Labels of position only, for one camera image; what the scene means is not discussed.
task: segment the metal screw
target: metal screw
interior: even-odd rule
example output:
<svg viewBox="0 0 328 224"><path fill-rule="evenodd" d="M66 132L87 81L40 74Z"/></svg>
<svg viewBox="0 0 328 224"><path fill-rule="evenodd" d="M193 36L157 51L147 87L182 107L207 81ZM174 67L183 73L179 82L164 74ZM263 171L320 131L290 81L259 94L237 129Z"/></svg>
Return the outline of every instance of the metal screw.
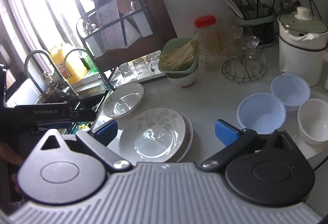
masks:
<svg viewBox="0 0 328 224"><path fill-rule="evenodd" d="M209 161L204 161L202 167L206 169L215 169L218 165L219 163L217 161L209 160Z"/></svg>
<svg viewBox="0 0 328 224"><path fill-rule="evenodd" d="M126 160L118 160L113 163L113 167L116 169L126 169L130 166L131 164L126 161Z"/></svg>

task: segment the white countertop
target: white countertop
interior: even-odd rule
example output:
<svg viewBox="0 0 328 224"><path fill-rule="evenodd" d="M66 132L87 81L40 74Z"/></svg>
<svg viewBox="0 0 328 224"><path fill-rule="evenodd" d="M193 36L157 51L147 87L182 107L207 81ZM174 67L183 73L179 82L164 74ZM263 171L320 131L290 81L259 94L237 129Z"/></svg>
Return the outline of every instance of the white countertop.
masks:
<svg viewBox="0 0 328 224"><path fill-rule="evenodd" d="M176 108L188 115L194 129L191 148L183 161L201 163L224 148L223 143L214 133L216 120L223 119L240 128L236 116L239 103L254 93L270 93L271 81L280 74L278 45L265 49L264 53L267 58L268 71L263 78L253 83L231 82L225 78L221 70L214 73L200 70L196 82L187 89L176 88L167 78L144 84L143 101L134 112L117 119L120 131L107 147L119 154L118 142L122 130L136 115L151 108ZM328 102L328 90L324 88L327 74L328 64L325 62L320 82L311 88L311 98L320 98ZM109 120L111 118L106 117L101 111L95 127ZM283 128L291 135L313 168L328 156L328 144L310 145L299 137L296 113L287 115Z"/></svg>

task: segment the faucet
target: faucet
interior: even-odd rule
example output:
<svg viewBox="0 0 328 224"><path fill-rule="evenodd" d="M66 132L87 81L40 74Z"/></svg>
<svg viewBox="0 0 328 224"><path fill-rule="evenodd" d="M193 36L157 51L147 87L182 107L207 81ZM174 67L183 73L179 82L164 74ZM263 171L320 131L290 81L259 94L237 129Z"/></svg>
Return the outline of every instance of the faucet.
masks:
<svg viewBox="0 0 328 224"><path fill-rule="evenodd" d="M65 77L63 76L63 74L60 72L60 70L56 67L56 64L53 62L53 60L51 59L49 53L43 49L36 49L36 50L33 50L31 51L27 57L26 57L26 60L25 60L25 64L24 64L24 69L25 69L25 74L27 75L28 78L31 78L32 81L35 83L35 80L30 76L29 72L28 72L28 61L30 60L30 58L35 55L35 54L44 54L49 62L51 63L51 65L54 67L55 69L55 72L58 74L61 82L63 83L63 85L65 86L65 89L64 89L64 93L67 94L68 92L72 95L72 96L77 96L78 97L78 93L74 90L74 88L72 87L72 85L68 82L67 79L65 79Z"/></svg>
<svg viewBox="0 0 328 224"><path fill-rule="evenodd" d="M65 69L65 72L67 73L67 68L66 68L66 59L68 57L68 55L74 51L82 51L82 52L85 52L89 55L92 63L95 65L96 69L98 70L99 74L100 74L100 77L102 79L102 81L104 82L105 86L106 87L110 87L113 91L115 91L115 88L111 85L111 83L109 82L108 78L106 77L105 73L99 69L98 65L97 65L97 62L96 62L96 59L95 57L86 49L84 48L74 48L72 49L71 51L69 51L67 53L67 55L65 56L64 58L64 61L63 61L63 64L64 64L64 69Z"/></svg>

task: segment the green bowl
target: green bowl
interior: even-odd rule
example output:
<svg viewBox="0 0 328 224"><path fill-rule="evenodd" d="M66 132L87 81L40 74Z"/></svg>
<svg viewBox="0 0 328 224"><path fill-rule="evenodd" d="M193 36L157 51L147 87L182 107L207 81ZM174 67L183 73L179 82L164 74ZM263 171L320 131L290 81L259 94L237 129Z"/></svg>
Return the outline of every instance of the green bowl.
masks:
<svg viewBox="0 0 328 224"><path fill-rule="evenodd" d="M186 76L186 75L189 75L189 74L192 74L197 69L199 54L196 54L195 59L194 59L194 62L192 63L192 65L190 66L190 68L187 69L187 70L184 70L184 71L174 71L173 72L173 71L170 71L170 70L167 71L167 70L163 69L162 59L161 59L161 55L162 54L172 53L175 49L180 48L180 47L183 47L190 40L192 40L192 38L174 38L174 39L171 39L170 41L168 41L165 44L162 53L160 54L159 63L158 63L158 69L161 72L169 73L171 75L172 74L181 74L181 77Z"/></svg>

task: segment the glass cup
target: glass cup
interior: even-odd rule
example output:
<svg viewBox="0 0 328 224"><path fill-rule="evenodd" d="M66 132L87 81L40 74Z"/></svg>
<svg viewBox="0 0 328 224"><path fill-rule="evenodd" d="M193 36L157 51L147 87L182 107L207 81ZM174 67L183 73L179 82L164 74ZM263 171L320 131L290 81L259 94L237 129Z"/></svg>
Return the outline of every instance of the glass cup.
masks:
<svg viewBox="0 0 328 224"><path fill-rule="evenodd" d="M136 68L136 72L138 74L139 79L148 77L151 75L151 72L146 65L145 61L143 58L137 58L136 60L133 61L133 65Z"/></svg>
<svg viewBox="0 0 328 224"><path fill-rule="evenodd" d="M137 80L136 75L132 72L128 63L124 63L118 67L126 83Z"/></svg>
<svg viewBox="0 0 328 224"><path fill-rule="evenodd" d="M151 72L155 72L155 70L158 70L159 57L155 52L148 54L146 56L146 59L149 64Z"/></svg>

